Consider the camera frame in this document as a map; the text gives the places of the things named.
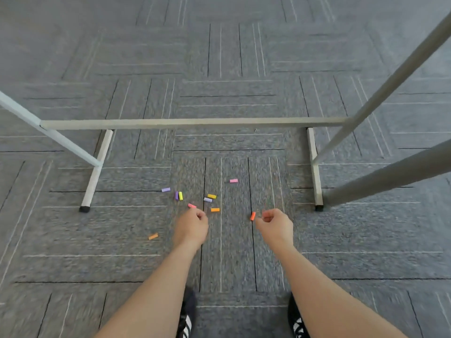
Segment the person's left hand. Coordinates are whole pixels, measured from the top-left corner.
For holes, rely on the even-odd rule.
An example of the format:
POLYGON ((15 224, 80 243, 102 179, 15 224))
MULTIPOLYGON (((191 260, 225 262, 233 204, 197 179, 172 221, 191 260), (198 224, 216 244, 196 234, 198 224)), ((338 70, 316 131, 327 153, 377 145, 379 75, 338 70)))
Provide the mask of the person's left hand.
POLYGON ((176 220, 173 248, 183 247, 190 251, 199 250, 206 240, 208 230, 208 222, 194 221, 192 208, 189 208, 176 220))

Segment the person's right hand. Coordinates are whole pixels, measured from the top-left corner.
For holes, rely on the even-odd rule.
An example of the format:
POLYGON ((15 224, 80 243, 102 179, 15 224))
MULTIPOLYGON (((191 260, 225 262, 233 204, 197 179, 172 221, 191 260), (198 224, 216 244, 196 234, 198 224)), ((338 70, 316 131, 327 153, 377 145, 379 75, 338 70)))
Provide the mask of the person's right hand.
POLYGON ((265 210, 258 218, 264 219, 266 227, 257 229, 262 234, 264 242, 275 254, 294 246, 293 222, 284 212, 278 208, 265 210))

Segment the person's right forearm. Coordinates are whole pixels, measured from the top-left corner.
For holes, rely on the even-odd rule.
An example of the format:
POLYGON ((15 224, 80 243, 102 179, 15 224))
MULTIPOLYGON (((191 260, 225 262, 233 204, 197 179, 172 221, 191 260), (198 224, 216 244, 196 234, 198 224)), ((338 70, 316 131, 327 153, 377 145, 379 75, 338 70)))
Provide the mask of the person's right forearm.
POLYGON ((311 338, 408 338, 325 276, 294 247, 275 255, 311 338))

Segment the person's left forearm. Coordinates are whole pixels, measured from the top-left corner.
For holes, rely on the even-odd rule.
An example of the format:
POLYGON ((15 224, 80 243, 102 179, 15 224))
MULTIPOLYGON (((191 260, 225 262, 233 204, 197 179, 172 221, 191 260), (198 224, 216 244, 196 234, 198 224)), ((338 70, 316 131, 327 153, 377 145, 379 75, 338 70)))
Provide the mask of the person's left forearm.
POLYGON ((178 244, 94 338, 176 338, 184 290, 198 246, 178 244))

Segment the person's left black striped shoe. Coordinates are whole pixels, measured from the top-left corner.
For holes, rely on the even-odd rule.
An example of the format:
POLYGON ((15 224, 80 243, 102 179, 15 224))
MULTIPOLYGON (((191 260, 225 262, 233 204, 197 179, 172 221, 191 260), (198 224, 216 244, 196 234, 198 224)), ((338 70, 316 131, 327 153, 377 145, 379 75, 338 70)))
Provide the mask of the person's left black striped shoe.
POLYGON ((190 338, 197 316, 197 298, 192 287, 186 286, 175 338, 190 338))

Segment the person's black striped shoe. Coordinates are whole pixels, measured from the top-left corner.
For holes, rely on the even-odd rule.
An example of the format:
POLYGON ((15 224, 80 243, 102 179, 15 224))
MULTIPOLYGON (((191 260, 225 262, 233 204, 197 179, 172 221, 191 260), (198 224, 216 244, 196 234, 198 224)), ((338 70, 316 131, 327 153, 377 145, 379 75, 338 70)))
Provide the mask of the person's black striped shoe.
POLYGON ((300 311, 296 305, 293 293, 290 293, 290 298, 287 307, 288 323, 294 338, 311 338, 302 319, 300 311))
POLYGON ((197 316, 197 298, 192 287, 186 286, 175 338, 190 338, 197 316))

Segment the person's right black striped shoe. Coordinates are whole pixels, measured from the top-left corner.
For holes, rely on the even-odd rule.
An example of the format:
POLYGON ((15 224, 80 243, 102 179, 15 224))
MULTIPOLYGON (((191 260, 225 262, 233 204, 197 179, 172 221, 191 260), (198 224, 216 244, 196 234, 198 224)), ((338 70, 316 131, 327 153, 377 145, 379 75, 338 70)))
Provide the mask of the person's right black striped shoe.
POLYGON ((296 305, 293 293, 290 293, 290 298, 287 307, 288 323, 294 338, 311 338, 302 319, 300 311, 296 305))

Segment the white metal table frame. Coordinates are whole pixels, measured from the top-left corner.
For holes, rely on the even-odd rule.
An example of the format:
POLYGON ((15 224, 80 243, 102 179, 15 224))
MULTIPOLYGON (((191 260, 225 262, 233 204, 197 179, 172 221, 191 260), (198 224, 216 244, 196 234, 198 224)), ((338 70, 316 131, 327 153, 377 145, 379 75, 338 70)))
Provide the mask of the white metal table frame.
POLYGON ((314 204, 334 207, 451 172, 451 139, 334 188, 323 196, 319 165, 347 136, 386 101, 451 38, 451 11, 352 117, 42 120, 0 91, 0 107, 93 166, 81 206, 90 206, 114 130, 302 127, 307 130, 314 204), (105 130, 97 157, 58 130, 105 130))

